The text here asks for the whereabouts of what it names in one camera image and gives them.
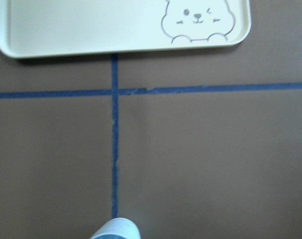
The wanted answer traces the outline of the light blue plastic cup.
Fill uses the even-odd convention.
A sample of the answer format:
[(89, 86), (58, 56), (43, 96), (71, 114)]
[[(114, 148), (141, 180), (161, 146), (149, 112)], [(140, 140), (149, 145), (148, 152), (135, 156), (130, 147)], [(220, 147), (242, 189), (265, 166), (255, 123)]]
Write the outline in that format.
[(91, 239), (141, 239), (137, 225), (126, 218), (114, 218), (98, 229)]

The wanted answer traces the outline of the cream bear tray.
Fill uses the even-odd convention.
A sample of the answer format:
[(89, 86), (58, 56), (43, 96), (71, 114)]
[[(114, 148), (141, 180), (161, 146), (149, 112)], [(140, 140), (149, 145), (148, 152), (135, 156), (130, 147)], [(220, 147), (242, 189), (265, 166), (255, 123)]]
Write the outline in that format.
[(251, 28), (247, 0), (0, 0), (8, 57), (228, 47)]

